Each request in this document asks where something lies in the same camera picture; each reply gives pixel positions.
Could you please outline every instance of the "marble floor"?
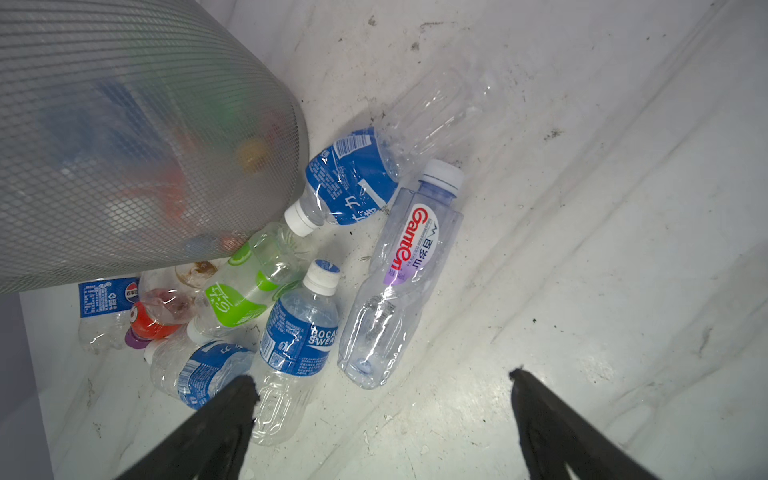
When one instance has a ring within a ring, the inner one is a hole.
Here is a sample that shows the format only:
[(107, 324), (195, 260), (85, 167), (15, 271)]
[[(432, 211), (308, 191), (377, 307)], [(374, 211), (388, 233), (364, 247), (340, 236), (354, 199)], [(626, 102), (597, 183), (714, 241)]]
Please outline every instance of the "marble floor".
[[(503, 117), (448, 159), (465, 222), (399, 370), (363, 391), (329, 364), (241, 478), (527, 478), (518, 366), (661, 478), (768, 476), (767, 3), (202, 5), (300, 100), (313, 152), (466, 35), (504, 79)], [(316, 234), (343, 316), (383, 221)], [(80, 349), (75, 291), (22, 294), (51, 462), (113, 478), (192, 411), (136, 352)]]

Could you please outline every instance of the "bottle with green label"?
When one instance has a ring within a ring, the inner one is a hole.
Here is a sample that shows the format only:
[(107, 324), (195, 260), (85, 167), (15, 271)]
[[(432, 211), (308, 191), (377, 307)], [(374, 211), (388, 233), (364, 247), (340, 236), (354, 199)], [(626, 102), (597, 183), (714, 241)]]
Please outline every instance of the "bottle with green label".
[(304, 237), (316, 226), (290, 211), (284, 218), (256, 232), (205, 284), (195, 299), (197, 317), (187, 325), (198, 345), (252, 324), (304, 277), (315, 254)]

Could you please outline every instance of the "plastic bottle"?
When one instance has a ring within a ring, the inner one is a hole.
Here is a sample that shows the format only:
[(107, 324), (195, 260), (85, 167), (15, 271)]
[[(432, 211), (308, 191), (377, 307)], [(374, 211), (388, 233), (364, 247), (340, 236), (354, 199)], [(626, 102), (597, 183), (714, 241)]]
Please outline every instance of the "plastic bottle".
[(139, 300), (131, 309), (125, 343), (143, 349), (177, 331), (197, 314), (194, 299), (217, 268), (210, 262), (187, 263), (141, 274)]
[(497, 83), (483, 67), (434, 68), (372, 127), (313, 158), (304, 194), (289, 210), (320, 226), (356, 223), (384, 208), (415, 167), (449, 151), (498, 110)]
[(198, 346), (184, 331), (153, 340), (144, 349), (152, 383), (196, 410), (246, 373), (253, 356), (248, 349), (221, 340)]
[(316, 228), (286, 212), (285, 223), (269, 223), (256, 232), (195, 299), (197, 317), (187, 325), (189, 337), (202, 345), (229, 335), (297, 285), (314, 255), (304, 237)]
[(430, 161), (419, 190), (400, 190), (339, 342), (339, 368), (358, 386), (384, 385), (413, 337), (463, 215), (450, 204), (463, 173)]
[(139, 277), (116, 276), (78, 284), (78, 338), (86, 352), (103, 353), (125, 346), (131, 307), (139, 297)]
[(299, 428), (317, 373), (336, 339), (339, 312), (332, 295), (338, 283), (339, 267), (315, 260), (303, 286), (283, 295), (272, 309), (251, 369), (261, 398), (253, 442), (275, 445)]

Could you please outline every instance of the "mesh trash can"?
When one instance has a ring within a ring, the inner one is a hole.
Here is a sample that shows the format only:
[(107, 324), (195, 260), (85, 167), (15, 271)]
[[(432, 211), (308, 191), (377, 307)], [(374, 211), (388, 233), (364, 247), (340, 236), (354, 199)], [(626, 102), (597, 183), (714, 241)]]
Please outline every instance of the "mesh trash can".
[(0, 293), (225, 257), (283, 212), (307, 146), (192, 0), (0, 2)]

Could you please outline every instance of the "purple and white label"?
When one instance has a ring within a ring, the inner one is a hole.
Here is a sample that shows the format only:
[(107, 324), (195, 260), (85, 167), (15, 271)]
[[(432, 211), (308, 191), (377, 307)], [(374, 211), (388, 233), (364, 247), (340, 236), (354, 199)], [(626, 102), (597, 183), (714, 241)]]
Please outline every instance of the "purple and white label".
[(399, 285), (412, 279), (432, 258), (438, 238), (440, 226), (435, 212), (425, 204), (414, 204), (402, 228), (399, 244), (392, 246), (395, 254), (384, 277), (384, 284)]

